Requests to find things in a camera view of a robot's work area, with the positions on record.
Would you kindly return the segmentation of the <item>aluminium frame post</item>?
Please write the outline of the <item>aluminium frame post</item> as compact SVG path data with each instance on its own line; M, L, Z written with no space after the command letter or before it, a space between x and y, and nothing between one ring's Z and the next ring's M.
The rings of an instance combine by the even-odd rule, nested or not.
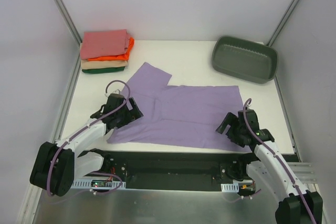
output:
M280 19L280 22L278 23L275 31L273 32L270 39L266 43L267 46L271 47L275 43L276 39L279 37L280 33L284 29L286 23L288 22L289 18L291 17L293 12L295 11L295 9L298 6L298 4L300 3L300 1L301 0L291 0L289 6L287 7L287 9L285 11L285 13L283 14L282 18Z
M82 39L81 36L75 26L75 23L73 22L63 0L54 0L61 16L63 17L67 27L69 28L72 36L74 37L75 41L77 42L77 44L81 44L82 43Z

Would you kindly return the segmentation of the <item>green folded t-shirt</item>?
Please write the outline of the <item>green folded t-shirt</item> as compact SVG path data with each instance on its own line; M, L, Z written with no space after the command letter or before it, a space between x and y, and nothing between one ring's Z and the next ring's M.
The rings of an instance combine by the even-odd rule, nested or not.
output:
M124 71L125 67L116 68L102 68L102 69L82 69L81 71L86 74L103 74L103 73L114 73Z

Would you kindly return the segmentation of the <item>beige folded t-shirt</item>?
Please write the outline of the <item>beige folded t-shirt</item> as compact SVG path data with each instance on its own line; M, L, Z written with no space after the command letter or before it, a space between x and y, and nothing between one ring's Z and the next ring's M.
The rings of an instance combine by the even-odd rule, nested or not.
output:
M127 61L124 60L114 60L114 61L88 61L81 60L81 68L84 70L88 69L103 69L103 68L119 68L126 67L128 65Z

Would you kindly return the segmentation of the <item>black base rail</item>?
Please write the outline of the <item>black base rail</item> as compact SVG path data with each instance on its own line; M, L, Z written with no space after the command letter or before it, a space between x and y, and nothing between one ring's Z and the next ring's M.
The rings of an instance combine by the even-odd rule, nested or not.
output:
M101 151L98 172L113 172L127 189L220 191L232 183L230 168L248 154Z

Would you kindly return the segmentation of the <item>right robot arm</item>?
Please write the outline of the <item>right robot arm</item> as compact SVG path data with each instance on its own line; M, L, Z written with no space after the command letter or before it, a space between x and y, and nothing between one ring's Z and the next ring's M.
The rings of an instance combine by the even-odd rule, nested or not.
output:
M271 133L260 129L254 110L227 113L216 132L250 148L251 152L225 168L224 174L236 182L250 178L258 191L269 191L275 202L276 223L322 223L322 197L311 192L293 172Z

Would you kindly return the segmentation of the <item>pink folded t-shirt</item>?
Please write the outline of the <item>pink folded t-shirt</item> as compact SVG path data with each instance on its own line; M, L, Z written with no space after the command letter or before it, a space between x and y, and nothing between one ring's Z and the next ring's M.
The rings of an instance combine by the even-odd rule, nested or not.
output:
M86 31L83 34L80 57L82 60L88 60L124 54L129 46L130 37L126 29Z

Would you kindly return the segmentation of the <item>orange folded t-shirt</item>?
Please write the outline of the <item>orange folded t-shirt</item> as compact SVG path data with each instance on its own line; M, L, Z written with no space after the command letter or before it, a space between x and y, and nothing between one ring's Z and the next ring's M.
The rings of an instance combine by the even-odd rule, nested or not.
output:
M124 54L121 55L114 55L114 56L100 56L96 58L89 58L88 61L116 61L116 60L122 60L122 61L128 61L130 57L131 50L133 49L135 40L133 37L130 37L129 39L129 45Z

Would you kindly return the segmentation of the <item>grey plastic bin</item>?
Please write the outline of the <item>grey plastic bin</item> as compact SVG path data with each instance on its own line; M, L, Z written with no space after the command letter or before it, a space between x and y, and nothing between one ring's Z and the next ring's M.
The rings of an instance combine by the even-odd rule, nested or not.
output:
M232 36L222 36L213 49L212 67L223 74L257 84L274 79L278 53L273 48Z

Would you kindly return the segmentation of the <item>left aluminium frame post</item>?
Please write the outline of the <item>left aluminium frame post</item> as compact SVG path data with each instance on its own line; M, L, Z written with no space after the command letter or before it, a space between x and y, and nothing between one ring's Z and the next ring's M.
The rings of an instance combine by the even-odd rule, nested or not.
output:
M73 22L63 0L54 0L61 16L63 17L67 27L69 28L72 36L74 37L75 41L77 42L77 44L81 44L82 43L82 39L81 36L75 26L75 23Z

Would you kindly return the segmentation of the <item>right aluminium frame post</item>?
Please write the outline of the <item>right aluminium frame post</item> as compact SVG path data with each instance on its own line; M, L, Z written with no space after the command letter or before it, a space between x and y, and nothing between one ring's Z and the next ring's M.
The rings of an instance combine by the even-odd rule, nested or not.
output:
M273 32L270 39L266 43L267 46L271 47L275 43L276 39L279 37L280 33L284 29L286 23L288 22L289 18L291 17L293 12L295 11L295 9L298 6L298 4L300 3L300 1L301 0L291 0L289 6L287 7L287 9L285 11L285 13L283 14L282 18L280 19L280 22L278 23L275 31Z

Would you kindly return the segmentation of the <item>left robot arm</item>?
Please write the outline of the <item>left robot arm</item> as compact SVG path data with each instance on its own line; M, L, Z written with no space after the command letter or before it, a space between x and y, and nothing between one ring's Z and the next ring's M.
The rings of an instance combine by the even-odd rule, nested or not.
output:
M114 176L112 156L97 148L87 148L95 141L109 137L113 130L141 117L143 113L134 98L110 94L107 102L90 115L86 124L75 133L40 146L30 183L61 197L70 190L76 179L85 175L96 172L99 176Z

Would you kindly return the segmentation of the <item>purple t-shirt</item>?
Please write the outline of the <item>purple t-shirt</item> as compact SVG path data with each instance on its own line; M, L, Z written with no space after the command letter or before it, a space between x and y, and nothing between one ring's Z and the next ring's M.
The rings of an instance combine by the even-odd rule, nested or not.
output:
M127 82L143 117L113 131L108 143L151 143L249 152L219 134L227 113L243 107L238 86L170 86L171 74L145 62Z

